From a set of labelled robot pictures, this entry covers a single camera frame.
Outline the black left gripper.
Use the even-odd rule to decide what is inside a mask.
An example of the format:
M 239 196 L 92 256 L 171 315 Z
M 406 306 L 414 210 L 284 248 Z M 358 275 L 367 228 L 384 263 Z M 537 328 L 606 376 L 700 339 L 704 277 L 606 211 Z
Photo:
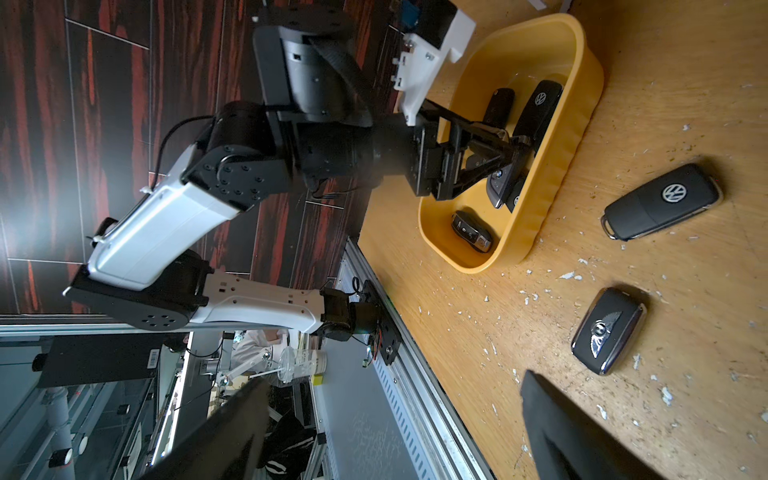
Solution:
M 505 137 L 482 123 L 472 122 L 429 100 L 431 111 L 418 114 L 413 127 L 415 154 L 406 179 L 417 197 L 453 200 L 481 180 L 511 165 L 514 175 L 524 169 L 531 155 L 527 136 Z M 462 168 L 469 144 L 474 141 L 495 150 L 521 149 L 500 154 L 473 169 Z

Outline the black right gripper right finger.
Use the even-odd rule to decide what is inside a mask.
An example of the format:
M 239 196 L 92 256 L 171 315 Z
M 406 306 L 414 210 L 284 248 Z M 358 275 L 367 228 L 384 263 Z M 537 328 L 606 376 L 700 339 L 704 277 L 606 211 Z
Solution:
M 660 475 L 532 370 L 521 383 L 522 414 L 542 479 L 658 479 Z

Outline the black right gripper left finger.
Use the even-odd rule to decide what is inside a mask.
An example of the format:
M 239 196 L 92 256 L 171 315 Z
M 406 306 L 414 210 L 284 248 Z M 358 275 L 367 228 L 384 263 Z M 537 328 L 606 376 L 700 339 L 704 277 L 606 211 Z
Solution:
M 250 479 L 269 422 L 270 385 L 252 380 L 190 434 L 145 479 Z

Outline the glossy black car key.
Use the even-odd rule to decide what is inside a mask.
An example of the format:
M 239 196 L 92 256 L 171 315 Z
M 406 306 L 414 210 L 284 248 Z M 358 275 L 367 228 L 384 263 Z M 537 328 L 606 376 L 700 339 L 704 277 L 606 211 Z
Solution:
M 493 246 L 493 236 L 485 225 L 471 212 L 457 210 L 451 219 L 453 232 L 480 253 L 488 253 Z

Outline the yellow storage tray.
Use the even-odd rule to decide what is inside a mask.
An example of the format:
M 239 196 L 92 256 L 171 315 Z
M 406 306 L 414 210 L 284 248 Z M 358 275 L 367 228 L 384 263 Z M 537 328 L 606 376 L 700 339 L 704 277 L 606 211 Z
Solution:
M 512 132 L 535 88 L 545 80 L 559 84 L 561 93 L 541 142 L 511 145 L 524 178 L 516 206 L 494 207 L 484 180 L 454 199 L 425 197 L 420 202 L 422 238 L 461 273 L 479 274 L 527 256 L 600 100 L 604 72 L 581 23 L 557 13 L 488 36 L 473 51 L 458 81 L 450 108 L 468 120 L 480 119 L 496 90 L 514 90 L 507 123 Z

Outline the black flip car key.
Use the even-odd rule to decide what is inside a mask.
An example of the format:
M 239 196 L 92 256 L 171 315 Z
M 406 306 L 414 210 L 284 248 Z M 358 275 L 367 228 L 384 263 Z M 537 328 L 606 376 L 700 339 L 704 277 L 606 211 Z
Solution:
M 609 204 L 600 218 L 604 233 L 627 242 L 664 230 L 717 205 L 717 182 L 696 163 L 682 165 Z

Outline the black car key with ring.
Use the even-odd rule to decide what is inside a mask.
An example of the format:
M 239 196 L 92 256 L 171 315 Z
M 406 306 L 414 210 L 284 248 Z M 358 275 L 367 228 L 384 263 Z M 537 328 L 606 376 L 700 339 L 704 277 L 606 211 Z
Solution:
M 509 212 L 513 212 L 527 176 L 527 169 L 522 169 L 517 175 L 514 175 L 511 165 L 491 174 L 486 183 L 486 193 L 491 205 L 495 209 L 505 206 Z

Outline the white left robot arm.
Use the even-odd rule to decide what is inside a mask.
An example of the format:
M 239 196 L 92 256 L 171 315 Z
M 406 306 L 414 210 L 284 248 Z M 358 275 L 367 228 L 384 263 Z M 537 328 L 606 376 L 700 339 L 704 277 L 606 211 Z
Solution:
M 124 218 L 102 222 L 64 296 L 150 332 L 249 322 L 339 341 L 379 333 L 383 308 L 373 294 L 353 301 L 333 288 L 247 281 L 212 268 L 192 247 L 299 184 L 359 176 L 374 188 L 402 175 L 416 196 L 444 201 L 496 172 L 520 172 L 532 134 L 508 134 L 427 99 L 474 28 L 453 3 L 428 2 L 396 59 L 401 99 L 387 114 L 352 54 L 346 13 L 324 5 L 263 8 L 252 36 L 261 101 L 233 101 L 206 116 L 167 176 Z

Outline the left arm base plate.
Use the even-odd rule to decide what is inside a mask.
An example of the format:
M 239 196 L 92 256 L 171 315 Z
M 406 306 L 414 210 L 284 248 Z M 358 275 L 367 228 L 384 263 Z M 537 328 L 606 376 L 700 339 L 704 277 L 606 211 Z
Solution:
M 394 307 L 371 280 L 362 284 L 362 293 L 355 304 L 356 326 L 369 335 L 369 346 L 377 359 L 390 366 L 398 358 L 402 335 L 395 323 Z

